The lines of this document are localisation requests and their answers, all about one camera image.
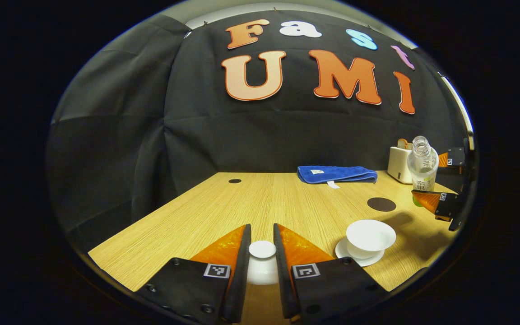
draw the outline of blue towel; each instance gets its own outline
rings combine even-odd
[[[298,178],[304,183],[318,184],[327,181],[362,181],[376,183],[375,171],[364,167],[299,166]]]

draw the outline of white letter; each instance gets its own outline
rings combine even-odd
[[[287,36],[321,37],[322,33],[316,31],[314,25],[304,21],[285,21],[281,24],[280,33]]]

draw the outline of small white cup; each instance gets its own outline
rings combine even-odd
[[[250,244],[247,281],[251,284],[267,285],[278,283],[276,246],[269,241]]]
[[[346,230],[348,253],[355,259],[369,259],[396,241],[391,226],[378,220],[358,220]]]

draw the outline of blue letter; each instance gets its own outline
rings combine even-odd
[[[346,33],[348,33],[348,35],[353,37],[353,42],[355,42],[357,45],[366,47],[367,49],[370,49],[373,51],[378,49],[378,46],[376,46],[376,44],[374,44],[374,42],[372,41],[372,37],[370,37],[369,35],[366,35],[365,33],[357,32],[354,29],[347,29]]]

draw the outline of black dot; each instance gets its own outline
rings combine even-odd
[[[396,208],[396,204],[388,198],[374,197],[367,201],[370,208],[377,211],[389,212]]]

